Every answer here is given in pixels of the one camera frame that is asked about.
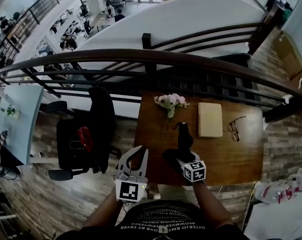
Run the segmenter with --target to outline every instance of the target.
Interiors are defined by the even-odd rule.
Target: notebook
[[[223,136],[222,107],[215,103],[198,103],[199,137]]]

